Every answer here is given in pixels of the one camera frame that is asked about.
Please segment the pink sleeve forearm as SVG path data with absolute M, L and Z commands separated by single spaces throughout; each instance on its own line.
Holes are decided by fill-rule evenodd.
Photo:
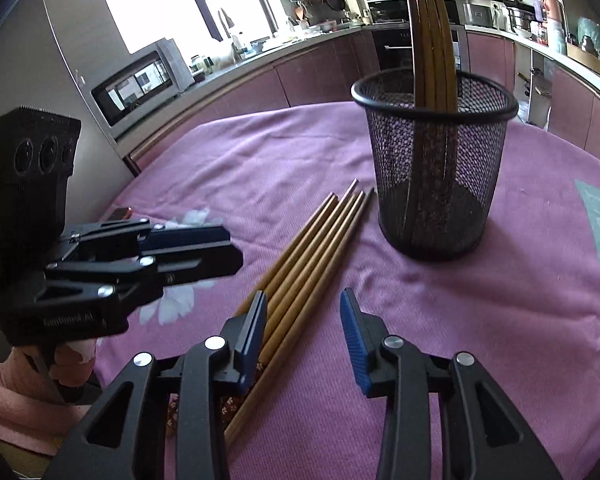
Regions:
M 61 400 L 54 380 L 36 372 L 14 348 L 0 363 L 1 441 L 53 456 L 87 410 Z

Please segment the person's left hand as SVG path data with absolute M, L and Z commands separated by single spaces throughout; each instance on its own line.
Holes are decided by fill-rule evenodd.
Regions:
M 96 340 L 70 341 L 50 349 L 15 347 L 14 352 L 23 356 L 27 364 L 33 362 L 38 372 L 44 367 L 51 380 L 65 387 L 78 388 L 87 383 L 94 370 Z

